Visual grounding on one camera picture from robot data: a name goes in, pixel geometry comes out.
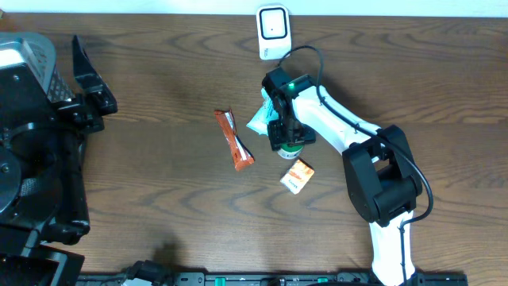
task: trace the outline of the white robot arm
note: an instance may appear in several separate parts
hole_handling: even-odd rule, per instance
[[[263,86],[280,116],[267,128],[272,149],[313,143],[314,131],[320,133],[342,155],[349,198],[360,216],[370,223],[374,249],[372,272],[385,285],[400,285],[405,279],[404,263],[405,276],[413,276],[410,225],[404,226],[403,235],[399,227],[413,218],[421,181],[397,153],[357,129],[381,137],[386,144],[396,144],[413,160],[404,133],[396,126],[381,129],[358,118],[335,101],[323,86],[320,86],[320,98],[314,80],[308,75],[293,80],[282,68],[276,68],[267,73]],[[376,171],[374,163],[378,160],[389,160],[389,164]]]
[[[363,129],[376,133],[379,126],[368,123],[354,115],[351,111],[335,101],[327,92],[325,87],[320,87],[321,96],[337,112],[344,115],[350,121],[360,125]],[[348,123],[344,122],[328,108],[323,106],[316,94],[315,87],[309,87],[299,92],[299,96],[293,99],[293,110],[296,118],[310,128],[317,131],[327,140],[340,154],[342,154],[353,143],[362,143],[369,136],[358,132]],[[378,279],[385,285],[400,285],[403,282],[401,271],[401,242],[398,227],[402,220],[413,217],[413,211],[404,212],[390,220],[390,224],[381,227],[377,222],[371,222],[372,248],[374,249],[374,261],[372,270]],[[411,263],[410,254],[410,225],[405,226],[406,246],[406,276],[411,277],[415,271]]]

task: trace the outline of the wooden table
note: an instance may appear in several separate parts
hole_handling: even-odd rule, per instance
[[[508,20],[293,17],[294,46],[325,54],[325,82],[351,111],[405,132],[435,207],[411,228],[425,271],[464,271],[470,285],[508,284]],[[245,127],[275,66],[258,56],[246,16],[5,14],[2,31],[36,31],[71,77],[71,36],[87,44],[118,100],[90,137],[91,232],[65,249],[84,271],[136,260],[209,271],[368,268],[368,225],[346,194],[339,154],[321,137],[302,158],[316,174],[299,195],[291,165]],[[287,61],[315,72],[311,52]],[[236,172],[214,109],[233,108],[256,163]],[[426,206],[418,199],[417,212]]]

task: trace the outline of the black cable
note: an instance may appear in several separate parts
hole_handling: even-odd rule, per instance
[[[417,175],[420,177],[421,182],[423,183],[423,185],[425,187],[427,196],[429,198],[429,205],[427,206],[427,210],[423,214],[420,214],[419,216],[417,216],[416,218],[402,221],[400,224],[400,227],[398,228],[400,231],[400,240],[401,240],[400,243],[401,243],[401,253],[402,253],[402,263],[401,263],[402,274],[404,277],[404,285],[406,285],[407,277],[406,277],[406,255],[405,255],[406,251],[404,249],[404,232],[405,232],[404,226],[406,224],[409,224],[412,222],[421,221],[422,219],[424,219],[430,215],[430,212],[433,209],[434,198],[432,195],[432,188],[429,185],[429,181],[427,180],[427,178],[425,178],[425,175],[423,175],[423,172],[420,170],[420,168],[408,157],[406,152],[404,152],[402,149],[400,149],[400,147],[388,142],[387,140],[385,140],[384,138],[381,138],[377,134],[373,134],[370,131],[363,129],[362,127],[360,127],[360,125],[358,123],[355,124],[354,122],[352,122],[348,118],[346,118],[344,115],[338,113],[325,101],[325,99],[321,96],[321,92],[320,92],[320,88],[319,88],[321,86],[321,78],[323,76],[323,70],[325,69],[325,61],[324,61],[323,55],[321,54],[321,51],[319,51],[318,49],[316,49],[315,47],[310,46],[310,45],[303,45],[303,46],[293,48],[289,52],[286,52],[286,54],[283,56],[283,58],[280,59],[278,66],[280,66],[282,64],[282,62],[287,58],[287,56],[289,56],[292,52],[298,51],[299,49],[303,49],[303,48],[309,48],[311,50],[314,50],[317,53],[317,55],[319,56],[320,67],[319,67],[319,72],[317,74],[317,79],[316,79],[316,93],[317,93],[317,96],[318,96],[321,104],[324,105],[333,115],[337,116],[342,121],[346,122],[348,125],[350,125],[355,130],[360,131],[361,133],[369,136],[370,138],[374,138],[380,144],[383,144],[385,147],[392,150],[394,153],[397,153],[417,173]]]

